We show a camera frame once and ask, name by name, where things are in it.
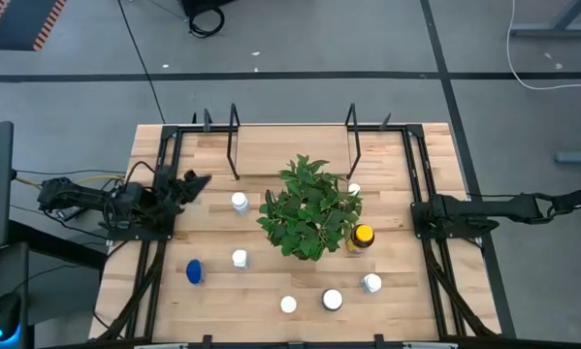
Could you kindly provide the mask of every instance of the gray floor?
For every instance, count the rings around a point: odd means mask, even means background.
[[[157,1],[178,10],[175,0]],[[547,21],[564,2],[518,0],[516,21]],[[434,0],[431,5],[451,72],[507,72],[510,1]],[[192,38],[179,19],[146,0],[125,1],[124,7],[152,73],[436,70],[417,1],[239,0],[224,8],[225,29],[207,40]],[[517,39],[511,48],[521,71],[581,71],[581,40]],[[110,0],[70,0],[41,52],[0,52],[0,75],[141,72],[119,8]],[[339,121],[351,102],[363,121],[381,120],[388,112],[397,122],[449,121],[437,80],[159,81],[155,86],[168,122],[186,122],[203,108],[223,121],[231,103],[243,122]],[[484,193],[559,194],[581,187],[581,167],[553,162],[555,151],[581,150],[581,89],[530,91],[512,80],[458,80],[453,86]],[[0,83],[0,120],[15,123],[16,168],[60,171],[124,170],[136,125],[159,118],[146,82],[43,82]],[[34,194],[15,184],[12,202],[32,208]],[[12,217],[73,237],[34,213],[13,209]],[[92,228],[96,220],[78,224]],[[547,226],[503,222],[494,239],[518,336],[581,341],[581,211]],[[37,259],[32,267],[59,263]],[[47,290],[52,297],[78,292],[74,315],[38,328],[41,346],[81,342],[91,322],[97,273],[63,271],[34,280],[38,297]]]

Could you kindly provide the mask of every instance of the blue light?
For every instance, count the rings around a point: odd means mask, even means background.
[[[16,332],[12,334],[10,338],[0,340],[0,347],[8,347],[17,344],[18,341],[20,340],[20,331],[21,331],[20,325],[18,325],[18,327],[16,328]]]

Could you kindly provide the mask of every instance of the wooden tabletop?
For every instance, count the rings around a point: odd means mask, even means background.
[[[141,125],[130,159],[154,166],[161,125]],[[436,190],[465,198],[465,186],[447,124],[424,124]],[[354,158],[354,135],[349,134]],[[200,342],[212,334],[215,342],[242,341],[372,341],[437,339],[421,242],[415,238],[409,212],[412,193],[399,133],[360,134],[362,158],[351,178],[361,185],[364,209],[361,223],[375,229],[375,242],[360,257],[344,248],[325,252],[314,263],[283,257],[266,240],[255,222],[264,192],[278,193],[283,183],[274,177],[244,176],[234,180],[225,152],[227,135],[187,134],[182,142],[178,173],[193,169],[212,180],[196,203],[177,218],[174,239],[168,244],[154,328],[155,342]],[[415,162],[419,150],[413,142]],[[423,176],[423,198],[428,195]],[[152,175],[135,170],[132,180],[150,184]],[[246,217],[238,216],[230,196],[243,191],[251,204]],[[448,240],[459,291],[484,324],[499,332],[495,305],[479,249],[467,241]],[[232,252],[245,249],[248,270],[237,270]],[[96,312],[110,322],[133,290],[140,243],[131,241],[105,267]],[[191,285],[184,274],[191,259],[200,259],[207,271],[203,285]],[[383,288],[365,294],[359,280],[375,272]],[[325,310],[319,296],[337,288],[344,303],[337,312]],[[284,314],[284,296],[298,301],[297,311]],[[454,332],[449,301],[441,292],[448,331]],[[147,300],[140,308],[138,334],[143,332]],[[90,337],[104,328],[94,320]]]

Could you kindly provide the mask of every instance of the potted plant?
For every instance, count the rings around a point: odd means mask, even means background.
[[[281,246],[284,256],[317,261],[325,248],[335,252],[339,241],[349,234],[361,215],[361,198],[339,190],[343,179],[318,170],[325,160],[309,162],[309,156],[297,155],[290,170],[280,171],[287,192],[276,197],[267,190],[266,203],[260,206],[258,223],[267,232],[273,246]]]

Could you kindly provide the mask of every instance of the small white object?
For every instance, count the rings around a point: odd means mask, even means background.
[[[249,200],[244,193],[234,193],[232,195],[232,205],[239,215],[249,213]]]
[[[240,269],[247,269],[247,251],[236,250],[232,254],[232,261],[234,262],[234,267]]]
[[[348,192],[352,195],[357,195],[361,192],[361,187],[357,183],[351,183],[348,185]]]
[[[374,293],[382,287],[382,280],[380,279],[380,276],[374,273],[369,273],[361,279],[361,286],[366,292]]]
[[[322,295],[322,303],[324,304],[327,310],[338,310],[341,308],[341,304],[343,302],[343,298],[341,293],[338,290],[327,290]]]
[[[292,296],[286,296],[281,299],[281,311],[286,314],[291,314],[297,310],[297,300]]]

